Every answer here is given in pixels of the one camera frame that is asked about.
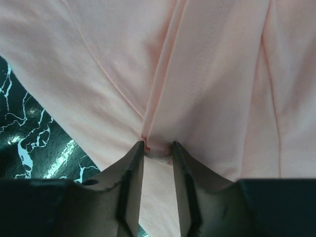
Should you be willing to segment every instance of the black marble surface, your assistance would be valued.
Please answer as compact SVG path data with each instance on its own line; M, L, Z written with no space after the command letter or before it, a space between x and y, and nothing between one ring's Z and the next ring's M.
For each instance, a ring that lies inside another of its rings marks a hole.
M81 183L98 172L0 57L0 178L70 178ZM138 236L148 237L141 227Z

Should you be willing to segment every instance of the shiny surface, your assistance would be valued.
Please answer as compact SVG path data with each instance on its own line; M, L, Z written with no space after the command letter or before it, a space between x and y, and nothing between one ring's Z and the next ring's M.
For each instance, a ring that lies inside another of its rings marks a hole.
M100 170L0 58L0 178L70 178ZM147 237L139 227L138 236Z

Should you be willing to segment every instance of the garment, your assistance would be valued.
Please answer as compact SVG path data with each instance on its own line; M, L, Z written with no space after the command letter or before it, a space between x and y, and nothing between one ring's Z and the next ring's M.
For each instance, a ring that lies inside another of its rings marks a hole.
M100 169L144 139L140 224L179 236L170 144L316 176L316 1L0 0L0 54Z

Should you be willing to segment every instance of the pink cloth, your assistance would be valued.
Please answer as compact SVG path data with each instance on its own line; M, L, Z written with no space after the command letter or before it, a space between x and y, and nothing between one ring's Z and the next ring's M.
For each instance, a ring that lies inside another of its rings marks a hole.
M170 144L316 177L315 0L0 0L0 54L100 169L141 137L140 224L179 236Z

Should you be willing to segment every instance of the pink fabric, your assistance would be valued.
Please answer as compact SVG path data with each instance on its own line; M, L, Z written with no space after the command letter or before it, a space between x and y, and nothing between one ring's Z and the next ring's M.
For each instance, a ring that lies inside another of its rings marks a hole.
M230 180L316 176L315 12L314 0L0 0L0 54L100 169L147 140L140 224L176 237L174 140Z

